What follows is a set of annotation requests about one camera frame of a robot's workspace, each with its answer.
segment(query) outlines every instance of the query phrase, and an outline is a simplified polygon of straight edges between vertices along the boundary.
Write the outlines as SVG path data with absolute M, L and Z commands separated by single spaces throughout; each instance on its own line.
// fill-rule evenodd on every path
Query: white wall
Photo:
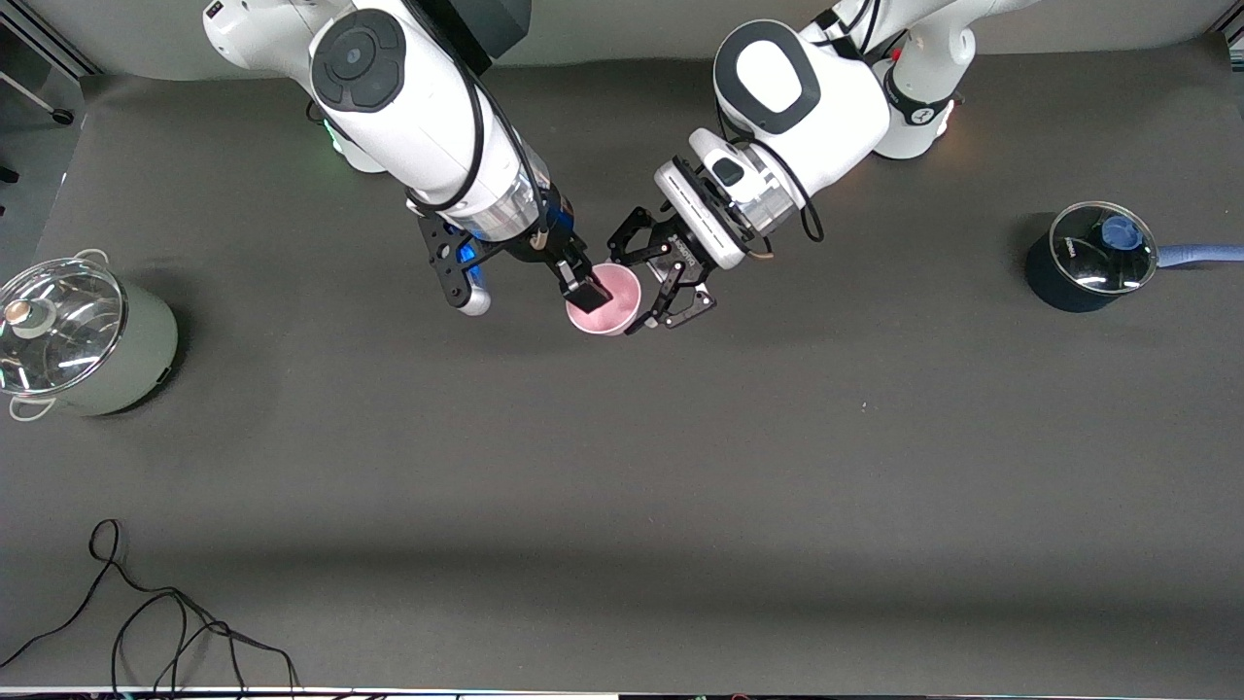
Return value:
M 1204 31 L 1233 0 L 1044 0 L 975 25 L 983 52 L 1144 48 Z M 207 0 L 26 0 L 109 72 L 168 80 L 254 77 L 203 36 Z M 802 26 L 831 0 L 534 0 L 531 34 L 509 65 L 710 58 L 739 24 Z

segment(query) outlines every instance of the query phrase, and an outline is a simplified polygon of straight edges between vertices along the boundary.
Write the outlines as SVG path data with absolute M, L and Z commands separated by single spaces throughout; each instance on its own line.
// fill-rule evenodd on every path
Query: white pot handle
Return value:
M 35 423 L 39 419 L 46 417 L 47 413 L 52 410 L 53 405 L 56 405 L 55 397 L 52 397 L 51 399 L 24 399 L 21 397 L 14 397 L 12 399 L 9 400 L 9 418 L 20 424 Z M 42 407 L 42 410 L 30 417 L 22 417 L 21 414 L 17 413 L 17 410 L 21 409 L 22 407 Z
M 98 255 L 103 259 L 103 266 L 108 266 L 108 254 L 98 247 L 87 247 L 73 254 L 75 257 L 82 257 L 83 260 L 90 259 L 91 255 Z

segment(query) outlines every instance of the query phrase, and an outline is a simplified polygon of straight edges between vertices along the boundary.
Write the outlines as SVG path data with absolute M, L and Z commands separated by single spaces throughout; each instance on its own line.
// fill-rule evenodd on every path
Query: gray table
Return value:
M 712 119 L 703 63 L 498 71 L 601 255 Z M 1019 275 L 1045 216 L 1135 208 L 1244 241 L 1220 39 L 983 57 L 950 133 L 870 159 L 677 332 L 577 333 L 542 267 L 466 318 L 401 187 L 289 82 L 100 80 L 41 256 L 163 295 L 185 361 L 144 407 L 0 423 L 0 647 L 58 622 L 119 517 L 147 583 L 312 685 L 1239 696 L 1244 270 L 1085 316 Z M 106 587 L 5 684 L 98 684 Z M 128 645 L 149 683 L 172 610 Z M 251 683 L 275 661 L 245 658 Z M 229 684 L 219 647 L 190 678 Z

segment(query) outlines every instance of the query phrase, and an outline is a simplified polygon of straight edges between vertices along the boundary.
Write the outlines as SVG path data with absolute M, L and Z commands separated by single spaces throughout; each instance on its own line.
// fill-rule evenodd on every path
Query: pink bowl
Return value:
M 592 267 L 596 277 L 613 295 L 613 300 L 591 313 L 571 302 L 566 302 L 566 315 L 570 322 L 583 332 L 592 334 L 622 334 L 639 315 L 639 301 L 643 296 L 639 277 L 628 267 L 617 262 L 601 262 Z

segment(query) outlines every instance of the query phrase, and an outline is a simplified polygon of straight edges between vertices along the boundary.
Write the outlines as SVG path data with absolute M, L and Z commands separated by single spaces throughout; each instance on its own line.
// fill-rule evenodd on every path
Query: white pot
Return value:
M 173 312 L 107 264 L 102 250 L 82 250 L 0 288 L 0 392 L 11 395 L 14 420 L 119 412 L 168 373 L 177 352 Z

